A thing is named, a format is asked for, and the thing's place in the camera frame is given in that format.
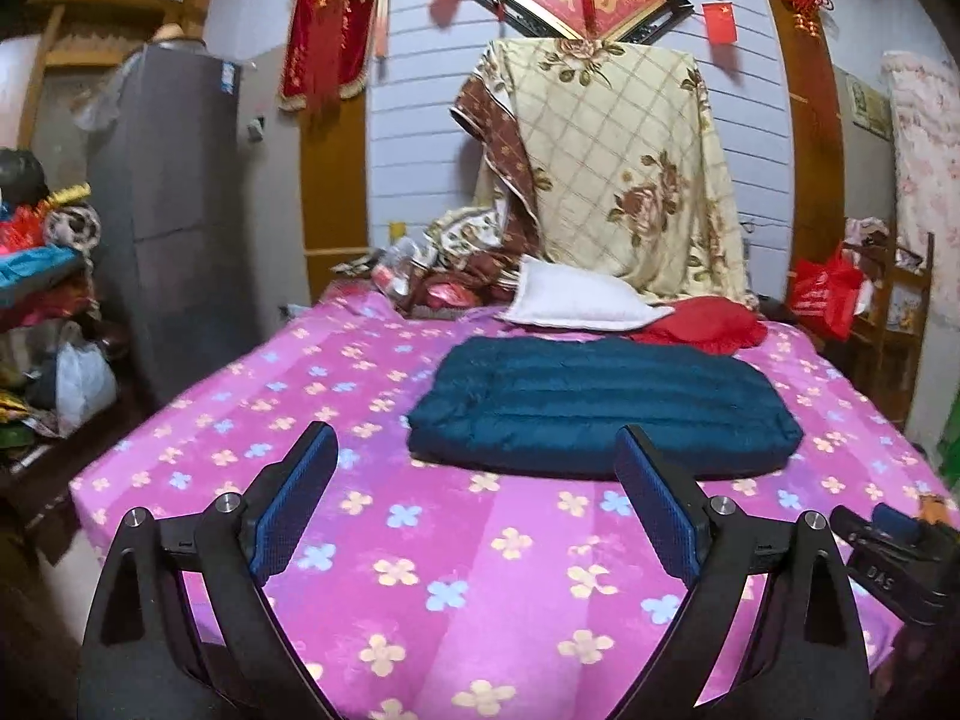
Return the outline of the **wooden chair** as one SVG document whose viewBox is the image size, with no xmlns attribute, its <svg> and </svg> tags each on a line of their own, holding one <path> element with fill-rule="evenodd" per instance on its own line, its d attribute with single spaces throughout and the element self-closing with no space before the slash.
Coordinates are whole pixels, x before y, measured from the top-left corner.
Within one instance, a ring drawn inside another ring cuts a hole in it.
<svg viewBox="0 0 960 720">
<path fill-rule="evenodd" d="M 916 250 L 898 236 L 895 216 L 846 242 L 871 300 L 854 316 L 850 346 L 854 387 L 898 429 L 907 427 L 932 298 L 935 239 Z"/>
</svg>

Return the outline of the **pink floral curtain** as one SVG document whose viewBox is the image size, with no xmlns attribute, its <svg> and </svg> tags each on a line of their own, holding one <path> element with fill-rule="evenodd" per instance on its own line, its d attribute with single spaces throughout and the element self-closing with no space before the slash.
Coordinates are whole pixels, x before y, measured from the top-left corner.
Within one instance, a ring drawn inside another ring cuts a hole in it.
<svg viewBox="0 0 960 720">
<path fill-rule="evenodd" d="M 894 50 L 882 57 L 895 146 L 896 227 L 921 254 L 934 236 L 932 310 L 958 327 L 958 70 Z"/>
</svg>

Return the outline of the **white pillow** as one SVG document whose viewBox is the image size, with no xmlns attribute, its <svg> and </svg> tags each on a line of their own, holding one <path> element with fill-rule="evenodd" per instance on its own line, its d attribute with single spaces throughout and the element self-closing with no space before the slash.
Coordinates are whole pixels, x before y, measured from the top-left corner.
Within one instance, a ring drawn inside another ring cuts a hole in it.
<svg viewBox="0 0 960 720">
<path fill-rule="evenodd" d="M 622 333 L 641 330 L 674 312 L 651 305 L 617 278 L 524 255 L 516 294 L 500 319 L 512 325 Z"/>
</svg>

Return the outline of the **red pillow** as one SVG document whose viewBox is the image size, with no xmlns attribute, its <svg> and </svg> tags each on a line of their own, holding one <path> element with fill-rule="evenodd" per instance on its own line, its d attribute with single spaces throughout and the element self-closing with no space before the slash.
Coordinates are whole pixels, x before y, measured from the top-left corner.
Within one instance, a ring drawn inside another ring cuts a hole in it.
<svg viewBox="0 0 960 720">
<path fill-rule="evenodd" d="M 731 356 L 766 340 L 768 327 L 755 310 L 719 296 L 675 302 L 669 316 L 628 333 L 636 343 L 688 346 L 707 355 Z"/>
</svg>

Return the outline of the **small orange box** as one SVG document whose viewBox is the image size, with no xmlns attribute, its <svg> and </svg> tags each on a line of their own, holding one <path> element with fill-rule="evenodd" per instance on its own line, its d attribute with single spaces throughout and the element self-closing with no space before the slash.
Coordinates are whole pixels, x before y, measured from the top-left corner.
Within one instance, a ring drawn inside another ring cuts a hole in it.
<svg viewBox="0 0 960 720">
<path fill-rule="evenodd" d="M 947 499 L 939 494 L 921 494 L 919 496 L 919 522 L 931 527 L 950 527 L 950 511 Z"/>
</svg>

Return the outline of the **teal down jacket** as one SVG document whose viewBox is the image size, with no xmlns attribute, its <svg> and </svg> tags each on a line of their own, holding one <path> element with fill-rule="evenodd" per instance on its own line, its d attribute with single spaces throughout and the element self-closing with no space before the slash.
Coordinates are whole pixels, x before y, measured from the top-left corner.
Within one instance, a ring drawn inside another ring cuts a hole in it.
<svg viewBox="0 0 960 720">
<path fill-rule="evenodd" d="M 613 479 L 626 426 L 700 479 L 779 472 L 804 439 L 747 362 L 623 338 L 471 338 L 441 361 L 407 419 L 418 458 L 589 481 Z"/>
</svg>

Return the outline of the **small red flag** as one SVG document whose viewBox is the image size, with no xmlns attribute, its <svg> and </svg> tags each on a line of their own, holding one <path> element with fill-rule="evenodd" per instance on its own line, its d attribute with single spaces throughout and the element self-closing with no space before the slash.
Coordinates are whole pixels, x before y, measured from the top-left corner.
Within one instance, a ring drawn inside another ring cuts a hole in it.
<svg viewBox="0 0 960 720">
<path fill-rule="evenodd" d="M 704 2 L 704 29 L 711 46 L 732 46 L 737 42 L 737 21 L 731 2 Z"/>
</svg>

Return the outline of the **cluttered shelf pile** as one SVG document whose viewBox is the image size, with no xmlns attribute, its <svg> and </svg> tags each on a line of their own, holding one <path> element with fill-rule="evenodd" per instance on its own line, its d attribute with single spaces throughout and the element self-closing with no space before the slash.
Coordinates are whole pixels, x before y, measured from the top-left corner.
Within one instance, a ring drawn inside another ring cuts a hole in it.
<svg viewBox="0 0 960 720">
<path fill-rule="evenodd" d="M 116 403 L 94 286 L 91 187 L 50 190 L 29 149 L 2 151 L 2 461 L 57 444 Z"/>
</svg>

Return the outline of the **red plastic bag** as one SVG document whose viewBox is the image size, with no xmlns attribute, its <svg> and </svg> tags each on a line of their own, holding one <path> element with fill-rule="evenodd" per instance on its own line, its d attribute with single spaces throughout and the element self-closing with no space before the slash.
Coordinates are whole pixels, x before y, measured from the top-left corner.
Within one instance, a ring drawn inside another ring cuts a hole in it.
<svg viewBox="0 0 960 720">
<path fill-rule="evenodd" d="M 802 259 L 794 266 L 788 307 L 802 327 L 823 341 L 846 341 L 853 328 L 862 273 L 836 246 L 823 262 Z"/>
</svg>

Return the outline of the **beige floral blanket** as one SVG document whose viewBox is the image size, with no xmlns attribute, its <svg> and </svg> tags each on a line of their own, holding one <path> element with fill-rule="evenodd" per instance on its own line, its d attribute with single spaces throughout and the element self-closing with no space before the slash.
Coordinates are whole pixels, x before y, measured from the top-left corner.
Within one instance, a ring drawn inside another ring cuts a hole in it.
<svg viewBox="0 0 960 720">
<path fill-rule="evenodd" d="M 586 39 L 494 39 L 455 96 L 501 250 L 654 302 L 754 305 L 731 172 L 697 60 Z"/>
</svg>

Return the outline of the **red hanging banner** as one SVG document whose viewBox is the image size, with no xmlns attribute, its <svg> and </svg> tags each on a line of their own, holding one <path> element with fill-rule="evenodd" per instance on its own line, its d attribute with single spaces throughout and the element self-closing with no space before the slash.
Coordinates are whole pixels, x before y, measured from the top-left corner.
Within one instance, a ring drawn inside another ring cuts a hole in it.
<svg viewBox="0 0 960 720">
<path fill-rule="evenodd" d="M 363 93 L 371 55 L 386 45 L 389 0 L 295 0 L 278 105 L 335 109 Z"/>
</svg>

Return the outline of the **brown patterned bedding pile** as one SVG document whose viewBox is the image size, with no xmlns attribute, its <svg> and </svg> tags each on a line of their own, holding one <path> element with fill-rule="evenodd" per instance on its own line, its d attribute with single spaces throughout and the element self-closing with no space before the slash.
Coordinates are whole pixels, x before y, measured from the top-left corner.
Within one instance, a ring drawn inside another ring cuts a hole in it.
<svg viewBox="0 0 960 720">
<path fill-rule="evenodd" d="M 407 317 L 455 314 L 516 296 L 521 260 L 539 254 L 534 218 L 514 200 L 446 211 L 420 236 L 337 263 L 336 277 L 373 283 Z"/>
</svg>

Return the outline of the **grey refrigerator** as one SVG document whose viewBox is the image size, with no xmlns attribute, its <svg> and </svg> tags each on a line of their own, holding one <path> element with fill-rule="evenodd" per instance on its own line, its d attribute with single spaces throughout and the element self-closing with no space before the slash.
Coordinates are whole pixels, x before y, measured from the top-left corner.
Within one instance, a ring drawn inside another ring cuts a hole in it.
<svg viewBox="0 0 960 720">
<path fill-rule="evenodd" d="M 156 405 L 259 339 L 239 195 L 240 81 L 238 64 L 197 39 L 156 41 L 76 115 L 101 220 L 99 301 L 132 333 Z"/>
</svg>

